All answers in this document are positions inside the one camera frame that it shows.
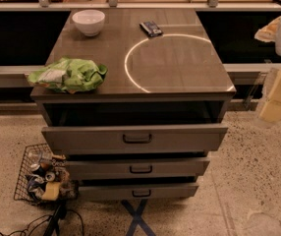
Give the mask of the clear plastic bottle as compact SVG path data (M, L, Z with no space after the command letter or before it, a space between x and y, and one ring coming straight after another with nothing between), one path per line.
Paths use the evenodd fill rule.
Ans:
M34 163L48 163L50 164L52 161L52 154L50 152L41 150L41 151L30 151L28 153L28 157Z

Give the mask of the top grey drawer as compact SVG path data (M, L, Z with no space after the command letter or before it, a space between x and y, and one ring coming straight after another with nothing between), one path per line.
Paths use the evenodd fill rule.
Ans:
M42 134L58 154L139 154L218 150L224 124L45 127Z

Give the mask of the green rice chip bag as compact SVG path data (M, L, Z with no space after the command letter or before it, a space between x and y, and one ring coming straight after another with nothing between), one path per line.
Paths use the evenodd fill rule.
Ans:
M92 60L63 57L31 72L28 81L57 92L84 92L97 89L105 79L107 67Z

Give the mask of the grey drawer cabinet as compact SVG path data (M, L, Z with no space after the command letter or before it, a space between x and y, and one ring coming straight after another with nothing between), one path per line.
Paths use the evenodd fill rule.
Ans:
M108 9L103 31L82 37L63 33L57 56L105 65L93 92L59 93L37 86L31 93L46 127L223 124L235 88L192 9ZM163 31L148 37L140 23ZM211 151L139 154L64 154L70 161L208 157ZM197 183L200 176L76 180L82 186Z

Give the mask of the grey drawer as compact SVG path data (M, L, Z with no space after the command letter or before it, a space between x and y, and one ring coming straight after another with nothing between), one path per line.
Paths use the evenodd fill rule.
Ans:
M82 186L80 194L89 201L164 199L192 197L198 188L197 183Z
M218 150L224 124L45 127L42 134L58 154L139 154Z
M201 176L208 157L70 161L73 180L106 180Z

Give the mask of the bottom grey drawer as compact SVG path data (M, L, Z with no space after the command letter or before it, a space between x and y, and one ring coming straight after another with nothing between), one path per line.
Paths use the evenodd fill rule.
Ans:
M164 199L192 197L198 188L197 183L82 186L80 194L89 201Z

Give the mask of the crushed can in basket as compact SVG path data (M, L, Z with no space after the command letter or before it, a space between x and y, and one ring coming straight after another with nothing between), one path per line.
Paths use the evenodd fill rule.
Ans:
M47 182L53 182L55 180L55 173L52 171L49 171L45 174L45 180Z

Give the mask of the middle grey drawer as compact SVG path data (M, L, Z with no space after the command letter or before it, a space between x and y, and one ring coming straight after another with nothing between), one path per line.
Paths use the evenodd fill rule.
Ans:
M208 157L70 161L73 180L106 180L201 176Z

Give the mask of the white ceramic bowl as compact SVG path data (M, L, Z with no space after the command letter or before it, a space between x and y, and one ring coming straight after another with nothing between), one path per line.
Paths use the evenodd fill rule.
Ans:
M72 16L76 28L86 36L98 35L104 26L105 14L99 10L82 10Z

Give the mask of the yellow sponge in basket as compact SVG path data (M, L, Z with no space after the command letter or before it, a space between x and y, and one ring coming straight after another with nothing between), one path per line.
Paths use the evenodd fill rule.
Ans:
M56 201L59 197L60 185L60 182L48 182L41 198L45 201Z

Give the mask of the blue tape cross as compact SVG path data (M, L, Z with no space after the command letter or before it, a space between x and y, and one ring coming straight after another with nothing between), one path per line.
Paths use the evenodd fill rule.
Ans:
M133 208L131 203L127 200L122 200L121 204L132 217L132 222L129 226L128 232L126 233L126 236L134 236L137 227L139 227L145 233L146 236L156 236L154 231L142 218L142 214L145 210L147 200L141 200L137 208Z

